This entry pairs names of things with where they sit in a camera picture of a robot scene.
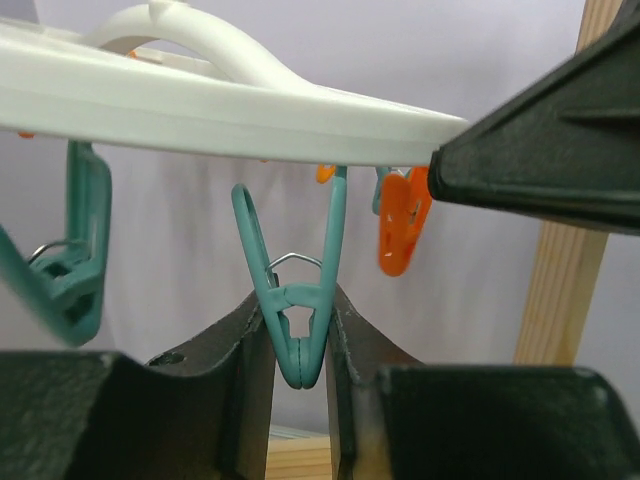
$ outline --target wooden post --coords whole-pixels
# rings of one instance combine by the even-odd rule
[[[611,25],[622,0],[585,2],[577,50]],[[608,234],[544,222],[514,362],[572,365]]]

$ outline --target orange clothespin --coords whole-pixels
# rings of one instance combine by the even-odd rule
[[[333,174],[336,173],[336,166],[330,165],[318,165],[318,169],[316,170],[316,182],[318,183],[327,183]]]
[[[378,263],[390,277],[407,270],[422,234],[432,202],[428,171],[428,167],[415,167],[406,178],[390,173],[382,182]]]

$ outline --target white backdrop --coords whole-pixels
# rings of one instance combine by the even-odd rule
[[[80,32],[134,3],[36,0],[42,23]],[[573,53],[583,8],[582,0],[191,3],[315,83],[472,121]],[[46,142],[63,151],[61,141]],[[273,256],[321,253],[330,187],[315,183],[314,167],[98,150],[114,183],[106,316],[117,347],[135,358],[197,334],[251,290],[230,201],[235,183],[249,186]],[[372,169],[350,170],[339,281],[356,308],[421,360],[509,362],[539,222],[436,203],[410,271],[391,279],[376,265],[374,185]],[[278,273],[313,281],[313,269],[294,262]],[[307,316],[293,312],[294,333],[304,333]],[[296,392],[278,376],[274,423],[326,430],[325,405],[324,378]]]

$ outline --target white plastic bar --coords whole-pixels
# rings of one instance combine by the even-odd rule
[[[187,47],[209,63],[144,48],[136,50],[146,60],[140,62],[78,44],[123,54],[154,39]],[[307,82],[243,32],[180,3],[155,20],[148,5],[132,7],[85,37],[3,20],[0,61],[0,127],[80,140],[411,166],[428,163],[434,149],[466,126],[457,117]]]

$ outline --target white plastic hanger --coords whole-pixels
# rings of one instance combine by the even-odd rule
[[[151,49],[167,40],[205,58]],[[175,0],[80,36],[0,21],[0,127],[185,153],[338,165],[424,165],[466,121],[320,87],[228,23]]]

